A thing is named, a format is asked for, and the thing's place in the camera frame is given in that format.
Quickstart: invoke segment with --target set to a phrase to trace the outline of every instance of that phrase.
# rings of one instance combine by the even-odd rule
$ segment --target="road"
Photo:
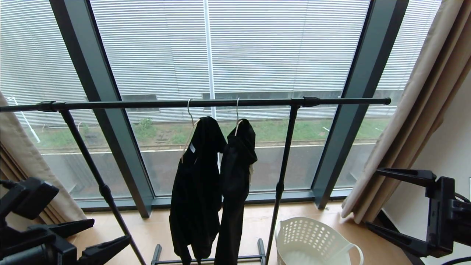
[[[354,144],[336,187],[351,187],[353,176],[359,176],[374,143]],[[285,189],[305,189],[311,186],[323,145],[292,146],[285,177]],[[283,147],[256,148],[251,190],[274,190],[278,181]],[[110,152],[91,153],[95,164],[115,197],[130,193]],[[170,195],[181,150],[148,150],[142,157],[157,195]],[[100,197],[95,180],[80,153],[45,154],[44,159],[53,173],[74,198]]]

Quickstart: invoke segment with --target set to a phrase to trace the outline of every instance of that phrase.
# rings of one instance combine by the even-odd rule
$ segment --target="white plastic basket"
[[[350,265],[349,250],[356,247],[330,226],[307,217],[281,221],[275,233],[278,265]]]

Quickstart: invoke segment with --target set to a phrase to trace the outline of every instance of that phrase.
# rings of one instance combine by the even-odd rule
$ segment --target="rack foot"
[[[260,238],[257,242],[257,246],[259,248],[259,254],[258,255],[251,255],[251,256],[240,256],[238,258],[239,261],[241,262],[248,262],[248,261],[253,261],[254,259],[258,259],[260,261],[261,265],[265,265],[265,260],[266,260],[266,254],[265,254],[265,246],[263,245],[263,240]],[[162,247],[160,245],[157,245],[155,247],[154,251],[154,256],[151,261],[151,265],[158,265],[158,264],[181,264],[181,260],[163,260],[160,261],[160,254],[162,253]],[[214,262],[214,258],[204,258],[201,260],[201,262]]]

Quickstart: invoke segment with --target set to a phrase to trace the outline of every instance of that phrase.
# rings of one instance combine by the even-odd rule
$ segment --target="black clothes rack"
[[[101,196],[109,205],[114,217],[118,221],[119,226],[125,235],[131,236],[126,223],[124,222],[116,204],[114,203],[113,196],[111,195],[110,188],[103,181],[98,169],[91,158],[91,155],[80,136],[79,130],[75,125],[75,121],[70,113],[70,110],[75,109],[108,109],[108,108],[187,108],[187,107],[237,107],[237,106],[290,106],[290,115],[288,122],[288,132],[286,134],[286,141],[284,144],[283,159],[281,163],[281,171],[278,183],[276,184],[275,207],[273,209],[273,216],[271,220],[270,235],[268,237],[267,253],[263,240],[258,240],[258,255],[241,256],[239,260],[259,260],[262,265],[268,265],[270,258],[270,250],[275,233],[276,218],[278,216],[278,209],[280,207],[280,200],[284,190],[284,175],[286,173],[286,166],[288,164],[288,156],[291,147],[291,140],[294,131],[294,122],[300,107],[314,107],[318,105],[347,105],[347,104],[384,104],[391,103],[390,98],[383,99],[319,99],[315,97],[304,97],[301,99],[241,99],[241,100],[191,100],[191,101],[115,101],[115,102],[55,102],[44,101],[33,105],[18,105],[18,106],[5,106],[0,107],[0,112],[16,112],[16,111],[43,111],[43,112],[59,112],[62,115],[65,123],[69,127],[80,152],[83,154],[87,165],[89,166],[95,180],[97,181]],[[131,237],[131,247],[138,257],[139,262],[145,265],[144,258],[142,257],[139,249],[136,246],[133,238]],[[162,247],[157,245],[154,252],[154,257],[151,265],[157,264],[178,264],[179,260],[159,261]],[[214,261],[214,258],[203,259],[203,262]]]

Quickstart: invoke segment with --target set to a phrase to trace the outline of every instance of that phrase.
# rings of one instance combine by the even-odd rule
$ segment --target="wooden floor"
[[[366,265],[410,264],[405,254],[398,247],[370,232],[364,226],[355,224],[351,218],[341,218],[340,212],[340,202],[329,203],[327,208],[322,211],[317,210],[314,203],[282,204],[278,214],[278,220],[285,220],[295,216],[305,216],[331,226],[348,241],[360,246],[365,256],[364,264]],[[267,248],[272,213],[273,205],[246,206],[244,211],[244,232],[242,234],[239,255],[258,254],[257,240],[259,238],[263,239],[265,249]],[[135,211],[122,212],[123,218],[148,265],[152,260],[152,255],[157,244],[161,244],[163,248],[161,260],[178,259],[173,253],[169,214],[169,210],[154,210],[150,218],[142,219]],[[95,226],[71,238],[71,242],[75,244],[79,251],[79,256],[82,250],[87,246],[112,240],[123,235],[111,213],[88,213],[87,217],[95,219]],[[216,250],[216,241],[217,239],[213,244],[212,257],[214,257]],[[359,255],[355,249],[350,251],[350,257],[352,264],[359,264]],[[240,263],[247,265],[260,264],[255,262]],[[272,247],[272,255],[269,263],[271,265],[276,264],[275,244],[273,244]],[[131,247],[128,246],[107,264],[133,265],[138,264],[138,260]]]

